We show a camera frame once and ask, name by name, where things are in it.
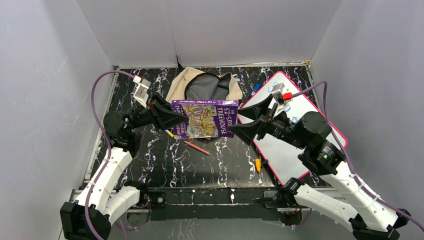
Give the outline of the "purple treehouse book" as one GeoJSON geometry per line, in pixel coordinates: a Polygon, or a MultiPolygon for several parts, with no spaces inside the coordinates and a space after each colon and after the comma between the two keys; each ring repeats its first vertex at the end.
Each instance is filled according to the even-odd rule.
{"type": "Polygon", "coordinates": [[[173,100],[171,109],[188,117],[173,127],[181,139],[233,138],[229,127],[238,123],[238,100],[173,100]]]}

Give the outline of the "cream canvas student bag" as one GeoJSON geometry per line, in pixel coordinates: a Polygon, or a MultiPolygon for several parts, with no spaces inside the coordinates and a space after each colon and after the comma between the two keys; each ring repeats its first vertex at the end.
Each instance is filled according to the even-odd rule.
{"type": "Polygon", "coordinates": [[[185,68],[171,83],[166,100],[238,100],[243,92],[231,73],[216,75],[196,68],[185,68]]]}

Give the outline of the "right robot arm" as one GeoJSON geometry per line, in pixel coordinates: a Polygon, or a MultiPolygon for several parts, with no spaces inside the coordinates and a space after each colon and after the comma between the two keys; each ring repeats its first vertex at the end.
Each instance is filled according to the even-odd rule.
{"type": "Polygon", "coordinates": [[[309,111],[292,122],[285,112],[288,100],[288,97],[274,100],[269,96],[240,109],[238,114],[251,121],[231,125],[229,130],[247,145],[271,135],[301,149],[298,159],[302,164],[334,187],[344,201],[316,191],[294,177],[277,196],[288,207],[308,207],[331,218],[352,232],[357,240],[399,239],[398,228],[408,224],[409,213],[384,206],[376,194],[365,190],[364,183],[356,182],[345,155],[327,140],[332,129],[325,117],[317,111],[309,111]]]}

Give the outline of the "white yellow highlighter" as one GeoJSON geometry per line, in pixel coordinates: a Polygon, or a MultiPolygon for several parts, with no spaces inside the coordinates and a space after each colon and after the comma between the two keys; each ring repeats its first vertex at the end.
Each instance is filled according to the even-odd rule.
{"type": "Polygon", "coordinates": [[[175,136],[174,136],[174,134],[173,133],[171,133],[169,130],[165,130],[165,132],[171,137],[171,138],[174,138],[175,136]]]}

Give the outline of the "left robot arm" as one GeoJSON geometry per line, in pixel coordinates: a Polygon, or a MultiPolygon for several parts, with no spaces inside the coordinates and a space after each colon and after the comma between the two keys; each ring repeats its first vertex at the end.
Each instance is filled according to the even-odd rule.
{"type": "Polygon", "coordinates": [[[129,111],[109,111],[100,129],[105,134],[107,155],[84,190],[60,209],[63,235],[67,240],[106,240],[113,224],[131,207],[144,208],[149,203],[145,185],[129,180],[111,195],[123,171],[140,148],[137,128],[153,125],[166,131],[188,121],[172,111],[161,96],[147,97],[147,103],[129,111]]]}

